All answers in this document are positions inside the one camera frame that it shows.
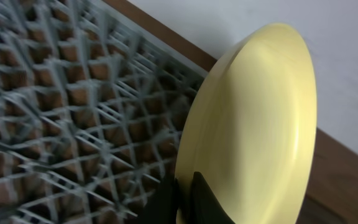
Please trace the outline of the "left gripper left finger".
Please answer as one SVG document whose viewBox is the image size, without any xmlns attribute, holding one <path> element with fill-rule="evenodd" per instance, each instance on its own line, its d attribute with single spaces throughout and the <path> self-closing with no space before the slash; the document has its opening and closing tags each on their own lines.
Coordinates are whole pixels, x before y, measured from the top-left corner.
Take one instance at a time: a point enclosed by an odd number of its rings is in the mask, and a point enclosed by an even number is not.
<svg viewBox="0 0 358 224">
<path fill-rule="evenodd" d="M 138 216 L 141 224 L 176 224 L 178 210 L 177 181 L 166 175 Z"/>
</svg>

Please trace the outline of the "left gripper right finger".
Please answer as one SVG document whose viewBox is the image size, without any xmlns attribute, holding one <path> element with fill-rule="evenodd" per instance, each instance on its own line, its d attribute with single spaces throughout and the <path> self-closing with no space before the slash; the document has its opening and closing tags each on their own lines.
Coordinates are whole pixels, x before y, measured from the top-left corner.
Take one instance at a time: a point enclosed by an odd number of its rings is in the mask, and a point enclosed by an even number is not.
<svg viewBox="0 0 358 224">
<path fill-rule="evenodd" d="M 200 172 L 194 172 L 191 183 L 191 223 L 234 224 Z"/>
</svg>

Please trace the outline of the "yellow round plate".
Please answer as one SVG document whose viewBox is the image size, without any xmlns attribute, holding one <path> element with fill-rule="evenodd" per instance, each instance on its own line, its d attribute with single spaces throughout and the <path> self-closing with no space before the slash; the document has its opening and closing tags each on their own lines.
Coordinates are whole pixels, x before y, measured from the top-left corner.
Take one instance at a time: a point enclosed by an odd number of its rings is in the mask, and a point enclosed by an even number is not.
<svg viewBox="0 0 358 224">
<path fill-rule="evenodd" d="M 295 223 L 316 137 L 316 82 L 302 36 L 272 23 L 213 66 L 188 113 L 175 177 L 199 172 L 234 223 Z"/>
</svg>

